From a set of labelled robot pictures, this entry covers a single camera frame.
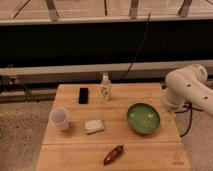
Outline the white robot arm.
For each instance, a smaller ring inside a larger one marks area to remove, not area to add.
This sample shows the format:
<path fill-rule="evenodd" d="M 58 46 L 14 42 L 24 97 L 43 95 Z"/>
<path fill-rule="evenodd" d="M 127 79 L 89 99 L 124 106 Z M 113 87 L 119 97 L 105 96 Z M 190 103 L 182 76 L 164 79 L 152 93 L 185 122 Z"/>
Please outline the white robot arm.
<path fill-rule="evenodd" d="M 189 101 L 213 117 L 213 90 L 205 85 L 207 78 L 207 70 L 200 64 L 169 72 L 161 95 L 162 106 L 167 111 L 176 111 Z"/>

